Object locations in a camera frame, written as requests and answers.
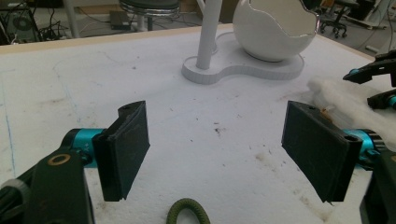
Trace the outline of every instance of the chair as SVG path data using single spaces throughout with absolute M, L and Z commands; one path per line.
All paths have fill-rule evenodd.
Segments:
M 137 30 L 145 31 L 144 18 L 148 18 L 148 30 L 152 31 L 153 17 L 171 17 L 178 13 L 178 0 L 120 0 L 120 7 L 137 15 Z
M 347 9 L 350 8 L 358 8 L 359 4 L 356 3 L 353 0 L 335 0 L 334 1 L 334 7 L 335 6 L 341 6 L 341 11 L 338 12 L 338 16 L 337 18 L 334 20 L 327 20 L 327 19 L 323 19 L 320 20 L 320 32 L 324 33 L 325 32 L 325 28 L 326 26 L 331 26 L 332 28 L 332 32 L 334 33 L 334 37 L 338 38 L 339 32 L 341 30 L 344 30 L 344 32 L 342 33 L 342 37 L 345 38 L 347 37 L 347 26 L 344 25 L 343 23 L 340 22 L 341 18 L 343 17 L 344 13 L 347 12 Z

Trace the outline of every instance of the black cable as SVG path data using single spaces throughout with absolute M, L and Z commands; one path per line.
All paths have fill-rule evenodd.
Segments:
M 93 19 L 94 21 L 99 21 L 99 22 L 103 22 L 103 23 L 110 23 L 110 21 L 100 21 L 100 20 L 98 20 L 98 19 L 96 19 L 96 18 L 94 18 L 94 17 L 88 15 L 84 10 L 82 10 L 81 7 L 79 7 L 78 9 L 79 9 L 84 15 L 86 15 L 87 17 Z
M 363 46 L 373 37 L 373 35 L 375 34 L 376 30 L 377 30 L 377 29 L 374 29 L 374 30 L 373 30 L 373 32 L 370 34 L 370 36 L 369 36 L 363 43 L 361 43 L 361 44 L 358 46 L 358 49 L 360 49 L 361 47 L 363 47 Z
M 23 181 L 27 186 L 31 186 L 32 184 L 32 177 L 33 177 L 33 171 L 35 167 L 30 168 L 27 170 L 25 173 L 22 175 L 18 176 L 18 179 Z M 12 187 L 4 187 L 0 189 L 0 223 L 3 221 L 3 215 L 22 204 L 22 196 L 21 193 Z
M 184 23 L 186 26 L 201 26 L 201 24 L 194 23 L 194 22 L 189 22 L 186 21 L 184 18 L 184 14 L 177 14 L 175 17 L 169 17 L 169 18 L 156 18 L 153 20 L 153 22 L 156 22 L 156 24 L 171 24 L 173 22 L 179 22 L 179 23 Z
M 168 30 L 169 28 L 167 28 L 166 26 L 160 25 L 158 22 L 153 22 L 152 24 L 159 26 L 161 28 L 163 28 L 164 30 Z
M 32 14 L 35 15 L 35 11 L 37 10 L 38 7 L 38 0 L 35 0 L 35 8 L 33 9 Z
M 52 7 L 52 13 L 50 14 L 50 17 L 49 17 L 49 27 L 52 27 L 52 19 L 53 19 L 54 14 L 55 14 L 55 8 Z
M 359 28 L 359 29 L 367 30 L 367 28 L 364 27 L 364 26 L 355 25 L 355 23 L 352 23 L 352 22 L 348 21 L 348 18 L 346 18 L 346 17 L 341 18 L 341 20 L 348 22 L 348 25 L 347 25 L 348 27 L 353 27 L 353 28 Z
M 8 27 L 8 23 L 9 23 L 9 16 L 11 15 L 11 13 L 17 9 L 19 9 L 20 6 L 22 6 L 23 4 L 26 4 L 27 0 L 22 1 L 21 3 L 17 4 L 15 7 L 13 7 L 11 10 L 9 10 L 6 14 L 6 16 L 4 17 L 4 22 L 5 22 L 5 29 L 7 29 Z
M 83 32 L 91 32 L 91 31 L 97 31 L 97 30 L 104 30 L 104 29 L 106 29 L 106 28 L 110 28 L 110 25 L 103 26 L 103 27 L 95 27 L 95 28 L 92 28 L 92 29 L 90 29 L 90 30 L 81 29 L 80 32 L 81 32 L 81 33 L 83 33 Z
M 392 22 L 390 21 L 390 17 L 389 17 L 389 7 L 390 7 L 390 2 L 388 3 L 388 13 L 387 13 L 389 27 L 390 27 L 390 42 L 389 42 L 388 52 L 390 52 L 390 48 L 391 48 L 392 42 L 393 42 L 393 25 L 392 25 Z
M 39 30 L 39 33 L 42 34 L 42 35 L 45 35 L 47 32 L 50 32 L 50 30 L 52 30 L 52 28 L 54 26 L 57 26 L 58 34 L 60 34 L 61 30 L 64 31 L 64 30 L 68 30 L 69 29 L 68 27 L 61 25 L 60 21 L 57 21 L 56 23 L 52 24 L 51 27 L 48 26 L 48 27 L 41 28 Z
M 121 32 L 117 32 L 117 33 L 113 33 L 113 34 L 108 34 L 108 35 L 122 35 L 122 34 L 129 34 L 132 31 L 130 30 L 125 30 L 125 31 L 121 31 Z M 97 37 L 97 36 L 104 36 L 104 35 L 86 35 L 84 37 Z
M 189 12 L 179 13 L 179 14 L 181 14 L 181 17 L 183 19 L 184 24 L 186 24 L 187 26 L 190 26 L 190 27 L 192 27 L 192 26 L 201 26 L 202 25 L 202 24 L 198 24 L 198 23 L 194 23 L 194 22 L 186 22 L 185 18 L 184 18 L 184 15 L 190 14 L 192 12 L 196 12 L 197 8 L 198 8 L 198 5 L 196 5 L 195 8 L 193 10 L 189 11 Z

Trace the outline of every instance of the teal joint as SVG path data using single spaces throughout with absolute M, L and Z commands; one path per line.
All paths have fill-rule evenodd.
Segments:
M 350 70 L 349 74 L 353 75 L 353 74 L 357 74 L 358 72 L 359 72 L 359 69 L 354 68 L 354 69 Z
M 72 150 L 80 153 L 84 161 L 90 161 L 85 165 L 86 168 L 97 168 L 92 139 L 102 131 L 103 129 L 81 129 L 76 134 Z
M 390 97 L 388 100 L 388 104 L 390 107 L 393 107 L 394 109 L 396 109 L 396 96 Z
M 361 144 L 361 152 L 359 154 L 360 161 L 368 160 L 367 155 L 375 156 L 379 155 L 379 152 L 375 150 L 374 143 L 370 136 L 362 130 L 343 130 L 344 133 L 355 135 L 363 142 Z

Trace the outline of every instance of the floor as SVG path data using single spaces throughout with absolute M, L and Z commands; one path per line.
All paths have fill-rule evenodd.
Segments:
M 82 37 L 89 36 L 97 36 L 97 35 L 116 35 L 134 32 L 132 31 L 120 31 L 120 30 L 111 30 L 109 24 L 109 16 L 108 14 L 87 14 L 83 10 L 77 10 L 78 12 L 78 29 L 80 30 L 80 35 Z M 56 8 L 54 11 L 52 9 L 47 8 L 38 8 L 35 12 L 35 22 L 39 28 L 48 27 L 50 24 L 51 14 L 52 21 L 54 24 L 56 21 L 60 21 L 59 26 L 52 26 L 52 29 L 55 33 L 59 33 L 63 38 L 70 38 L 71 34 L 68 30 L 68 22 L 67 17 L 63 8 Z M 135 21 L 135 17 L 133 15 L 129 15 L 132 21 Z M 342 22 L 347 24 L 348 31 L 347 37 L 339 37 L 335 38 L 332 33 L 332 28 L 327 28 L 324 34 L 320 35 L 326 36 L 336 42 L 339 42 L 343 45 L 349 46 L 353 49 L 361 51 L 363 53 L 375 56 L 375 53 L 371 50 L 368 50 L 366 46 L 371 46 L 376 49 L 380 49 L 384 46 L 389 40 L 391 34 L 393 33 L 393 27 L 396 27 L 396 20 L 392 20 L 391 18 L 385 17 L 385 19 L 381 22 L 384 26 L 387 26 L 387 29 L 372 29 L 369 30 L 366 27 L 358 25 L 353 21 L 347 20 L 345 18 L 342 19 Z M 154 30 L 162 30 L 162 29 L 176 29 L 182 27 L 189 26 L 197 26 L 201 25 L 202 20 L 193 12 L 184 12 L 179 13 L 173 18 L 169 19 L 154 19 Z

